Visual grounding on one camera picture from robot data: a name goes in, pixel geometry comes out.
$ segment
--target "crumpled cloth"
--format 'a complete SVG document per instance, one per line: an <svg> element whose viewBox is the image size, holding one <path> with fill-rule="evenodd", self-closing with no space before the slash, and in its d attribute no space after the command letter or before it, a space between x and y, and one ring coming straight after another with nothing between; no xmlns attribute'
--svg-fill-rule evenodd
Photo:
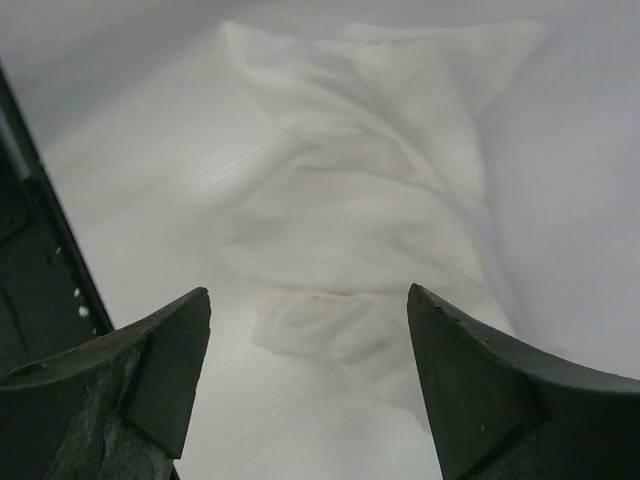
<svg viewBox="0 0 640 480"><path fill-rule="evenodd" d="M256 344L333 364L426 427L410 285L514 333L476 120L546 33L532 21L351 25L339 40L223 27L238 81L304 145L234 206L221 252L255 282Z"/></svg>

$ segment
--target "towel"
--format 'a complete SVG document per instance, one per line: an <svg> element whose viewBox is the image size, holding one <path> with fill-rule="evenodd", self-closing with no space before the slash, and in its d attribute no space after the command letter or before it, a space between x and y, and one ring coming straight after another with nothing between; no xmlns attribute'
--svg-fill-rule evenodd
<svg viewBox="0 0 640 480"><path fill-rule="evenodd" d="M254 342L331 364L426 428L406 293L514 333L476 122L546 27L222 33L238 80L302 145L234 206L221 252L256 286Z"/></svg>

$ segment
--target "white cloth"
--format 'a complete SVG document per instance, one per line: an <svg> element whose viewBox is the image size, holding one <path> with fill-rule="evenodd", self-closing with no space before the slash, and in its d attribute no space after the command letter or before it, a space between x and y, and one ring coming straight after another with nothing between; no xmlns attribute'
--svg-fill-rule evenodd
<svg viewBox="0 0 640 480"><path fill-rule="evenodd" d="M233 210L223 258L259 287L254 341L336 365L426 425L411 283L507 333L476 118L546 28L223 27L239 78L304 147Z"/></svg>

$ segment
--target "cloth fold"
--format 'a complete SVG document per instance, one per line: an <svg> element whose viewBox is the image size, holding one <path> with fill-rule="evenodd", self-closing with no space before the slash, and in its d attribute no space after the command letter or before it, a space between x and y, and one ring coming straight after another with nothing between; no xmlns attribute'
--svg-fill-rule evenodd
<svg viewBox="0 0 640 480"><path fill-rule="evenodd" d="M224 26L239 79L305 145L233 209L222 251L256 283L256 344L332 363L427 426L406 292L420 283L513 333L476 120L545 34L528 21L351 25L340 40Z"/></svg>

